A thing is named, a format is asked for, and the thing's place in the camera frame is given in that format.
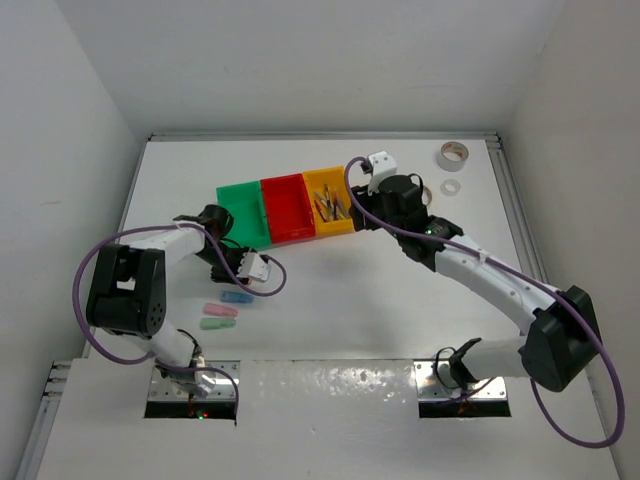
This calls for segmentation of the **blue eraser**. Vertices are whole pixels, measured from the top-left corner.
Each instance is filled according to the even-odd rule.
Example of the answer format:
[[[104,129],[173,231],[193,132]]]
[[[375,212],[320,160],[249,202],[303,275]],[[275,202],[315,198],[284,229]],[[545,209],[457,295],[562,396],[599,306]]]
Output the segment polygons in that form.
[[[219,295],[220,301],[228,304],[252,304],[254,297],[246,292],[223,290]]]

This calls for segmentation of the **red pen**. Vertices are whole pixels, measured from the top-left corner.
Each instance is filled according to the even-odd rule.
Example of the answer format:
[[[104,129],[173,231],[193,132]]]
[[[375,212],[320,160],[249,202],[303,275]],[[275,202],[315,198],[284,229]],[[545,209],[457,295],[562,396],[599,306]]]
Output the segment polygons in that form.
[[[329,218],[331,221],[336,221],[340,219],[337,204],[335,203],[334,197],[330,194],[326,194],[326,201],[328,205]]]
[[[315,205],[315,208],[316,208],[318,214],[320,215],[320,217],[321,217],[321,219],[323,221],[327,221],[327,218],[325,216],[325,212],[323,210],[323,206],[324,206],[323,198],[317,192],[314,192],[313,196],[314,196],[314,205]]]

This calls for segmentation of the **pink eraser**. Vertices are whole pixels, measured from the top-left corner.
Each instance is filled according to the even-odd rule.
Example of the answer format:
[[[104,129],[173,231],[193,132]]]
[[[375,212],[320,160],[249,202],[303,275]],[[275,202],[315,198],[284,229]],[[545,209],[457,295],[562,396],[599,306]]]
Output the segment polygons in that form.
[[[238,311],[229,306],[206,303],[203,307],[203,314],[209,317],[236,318]]]

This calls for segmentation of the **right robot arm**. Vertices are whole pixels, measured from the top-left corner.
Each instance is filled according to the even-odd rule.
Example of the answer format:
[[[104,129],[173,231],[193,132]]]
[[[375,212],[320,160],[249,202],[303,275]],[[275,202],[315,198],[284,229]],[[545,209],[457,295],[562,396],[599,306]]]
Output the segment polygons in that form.
[[[581,288],[536,287],[508,265],[482,257],[481,248],[460,227],[428,213],[417,185],[406,175],[386,178],[376,193],[354,187],[351,196],[357,230],[384,228],[408,258],[467,287],[519,329],[514,338],[476,337],[455,349],[448,364],[436,370],[446,388],[466,390],[489,377],[528,377],[561,392],[596,356],[573,316],[579,313],[588,327],[598,328],[591,298]]]

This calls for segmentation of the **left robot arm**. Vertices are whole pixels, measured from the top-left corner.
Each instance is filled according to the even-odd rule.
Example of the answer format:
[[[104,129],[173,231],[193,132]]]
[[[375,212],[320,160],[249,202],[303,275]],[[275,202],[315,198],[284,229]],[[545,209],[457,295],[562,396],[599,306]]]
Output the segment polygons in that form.
[[[119,232],[93,247],[74,277],[80,282],[88,263],[95,264],[86,304],[80,304],[79,290],[72,290],[76,319],[92,347],[114,363],[127,364],[127,359],[97,341],[94,333],[102,330],[138,346],[141,362],[154,360],[174,381],[201,383],[201,347],[166,318],[167,274],[177,263],[197,257],[209,265],[216,283],[246,286],[254,281],[247,268],[261,257],[255,249],[228,239],[233,225],[227,209],[210,204],[198,215],[179,215],[170,224]],[[126,234],[140,238],[124,244]]]

